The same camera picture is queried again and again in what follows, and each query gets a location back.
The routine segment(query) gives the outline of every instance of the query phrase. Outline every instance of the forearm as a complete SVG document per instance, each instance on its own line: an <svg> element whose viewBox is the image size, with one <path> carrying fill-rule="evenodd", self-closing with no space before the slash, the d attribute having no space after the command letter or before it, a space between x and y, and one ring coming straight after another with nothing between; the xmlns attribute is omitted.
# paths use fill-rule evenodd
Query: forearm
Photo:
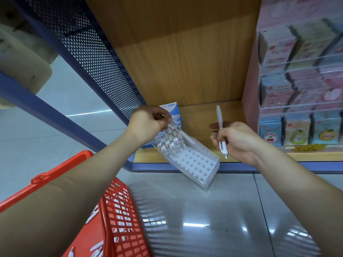
<svg viewBox="0 0 343 257"><path fill-rule="evenodd" d="M343 252L343 192L270 144L256 151L258 170L328 256Z"/></svg>
<svg viewBox="0 0 343 257"><path fill-rule="evenodd" d="M124 134L0 214L1 256L58 256L72 243L124 162L137 149Z"/></svg>

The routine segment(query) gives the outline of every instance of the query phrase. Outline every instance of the gold sticker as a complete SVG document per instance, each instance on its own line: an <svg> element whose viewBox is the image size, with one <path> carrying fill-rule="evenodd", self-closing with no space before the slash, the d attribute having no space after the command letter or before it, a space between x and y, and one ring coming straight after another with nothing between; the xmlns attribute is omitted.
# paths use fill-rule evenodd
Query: gold sticker
<svg viewBox="0 0 343 257"><path fill-rule="evenodd" d="M309 151L319 151L325 148L326 144L308 144L308 145L301 145L297 146L292 151L295 152L309 152Z"/></svg>

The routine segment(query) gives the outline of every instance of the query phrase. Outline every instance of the hand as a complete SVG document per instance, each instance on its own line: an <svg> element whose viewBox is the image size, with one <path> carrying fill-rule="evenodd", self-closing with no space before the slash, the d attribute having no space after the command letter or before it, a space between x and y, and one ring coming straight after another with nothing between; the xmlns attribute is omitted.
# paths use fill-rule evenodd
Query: hand
<svg viewBox="0 0 343 257"><path fill-rule="evenodd" d="M219 148L219 141L227 140L227 151L235 160L257 168L259 164L258 151L264 150L270 144L260 138L248 125L241 122L224 122L223 128L213 131L211 140ZM209 125L211 129L219 129L218 123Z"/></svg>
<svg viewBox="0 0 343 257"><path fill-rule="evenodd" d="M166 130L172 120L170 113L162 107L141 105L133 111L125 134L137 142L139 148Z"/></svg>

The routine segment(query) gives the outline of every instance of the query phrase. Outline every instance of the metal mesh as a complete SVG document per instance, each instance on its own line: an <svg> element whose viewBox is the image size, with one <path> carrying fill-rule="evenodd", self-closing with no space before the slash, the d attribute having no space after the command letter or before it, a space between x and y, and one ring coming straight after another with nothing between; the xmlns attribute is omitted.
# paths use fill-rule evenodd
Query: metal mesh
<svg viewBox="0 0 343 257"><path fill-rule="evenodd" d="M123 76L114 58L103 43L107 40L93 28L76 0L26 0L43 23L83 66L116 107L130 119L141 105L139 92Z"/></svg>

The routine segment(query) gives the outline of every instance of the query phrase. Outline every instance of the shopping basket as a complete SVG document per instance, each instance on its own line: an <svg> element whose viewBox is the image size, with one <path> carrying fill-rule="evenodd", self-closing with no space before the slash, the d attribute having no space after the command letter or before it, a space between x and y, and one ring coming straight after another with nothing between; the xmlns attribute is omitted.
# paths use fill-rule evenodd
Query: shopping basket
<svg viewBox="0 0 343 257"><path fill-rule="evenodd" d="M56 179L93 155L81 151L52 170L41 173L31 184L0 203L0 212ZM115 178L99 204L99 214L76 237L63 256L75 246L75 257L90 257L90 248L104 240L104 257L150 257L128 187Z"/></svg>

